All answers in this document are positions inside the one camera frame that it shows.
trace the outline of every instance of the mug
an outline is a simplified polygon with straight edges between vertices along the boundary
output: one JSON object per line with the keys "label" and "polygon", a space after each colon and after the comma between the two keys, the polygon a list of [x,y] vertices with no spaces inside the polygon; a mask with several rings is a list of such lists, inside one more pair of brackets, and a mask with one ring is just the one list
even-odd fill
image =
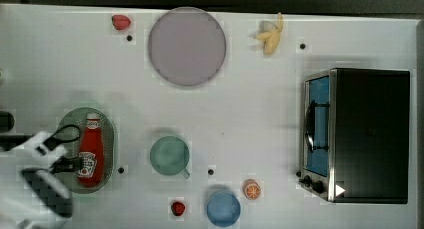
{"label": "mug", "polygon": [[150,163],[158,173],[173,176],[182,173],[190,177],[186,167],[190,159],[187,144],[177,136],[165,136],[157,140],[150,150]]}

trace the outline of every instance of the green plate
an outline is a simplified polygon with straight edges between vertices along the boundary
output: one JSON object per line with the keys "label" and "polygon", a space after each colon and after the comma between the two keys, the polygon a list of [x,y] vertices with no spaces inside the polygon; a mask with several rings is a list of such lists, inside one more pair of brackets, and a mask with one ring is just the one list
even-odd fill
{"label": "green plate", "polygon": [[[104,152],[104,173],[103,173],[103,179],[102,181],[97,184],[94,187],[84,187],[78,183],[78,177],[77,173],[75,172],[62,172],[58,173],[57,177],[61,179],[66,186],[69,187],[69,189],[75,193],[79,194],[88,194],[93,193],[100,188],[102,188],[110,179],[112,172],[113,172],[113,162],[114,162],[114,153],[113,153],[113,147],[114,147],[114,130],[112,122],[107,118],[105,114],[103,114],[101,111],[96,110],[94,108],[90,107],[81,107],[78,109],[75,109],[73,111],[70,111],[68,114],[66,114],[62,120],[59,123],[58,128],[68,125],[68,124],[74,124],[79,126],[81,129],[81,132],[84,133],[85,126],[86,126],[86,116],[89,112],[95,112],[100,115],[100,127],[102,129],[102,141],[103,141],[103,152]],[[79,153],[79,148],[81,145],[83,136],[81,136],[80,140],[71,142],[71,143],[65,143],[63,144],[66,149],[68,150],[68,154],[66,154],[66,157],[77,157]]]}

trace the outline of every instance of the red strawberry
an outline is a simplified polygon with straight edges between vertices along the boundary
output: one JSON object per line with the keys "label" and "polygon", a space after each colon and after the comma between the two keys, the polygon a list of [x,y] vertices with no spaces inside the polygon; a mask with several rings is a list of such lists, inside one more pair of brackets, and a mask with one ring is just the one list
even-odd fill
{"label": "red strawberry", "polygon": [[116,30],[121,31],[131,25],[131,20],[124,15],[112,16],[112,23]]}
{"label": "red strawberry", "polygon": [[171,210],[175,216],[181,216],[185,211],[185,206],[182,202],[176,201],[172,203]]}

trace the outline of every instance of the blue cup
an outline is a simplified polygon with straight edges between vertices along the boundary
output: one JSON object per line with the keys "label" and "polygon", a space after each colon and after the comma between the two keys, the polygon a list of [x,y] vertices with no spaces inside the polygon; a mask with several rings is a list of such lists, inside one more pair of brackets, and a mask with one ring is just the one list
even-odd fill
{"label": "blue cup", "polygon": [[209,198],[206,213],[214,225],[228,227],[233,225],[240,217],[240,202],[233,193],[218,191]]}

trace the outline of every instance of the red ketchup bottle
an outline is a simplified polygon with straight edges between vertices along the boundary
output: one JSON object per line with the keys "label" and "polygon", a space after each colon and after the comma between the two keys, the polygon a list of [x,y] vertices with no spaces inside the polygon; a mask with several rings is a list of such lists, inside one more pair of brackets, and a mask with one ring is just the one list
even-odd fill
{"label": "red ketchup bottle", "polygon": [[100,115],[97,113],[87,114],[87,127],[82,138],[79,156],[84,161],[83,168],[78,171],[79,183],[85,187],[96,186],[102,180],[105,160]]}

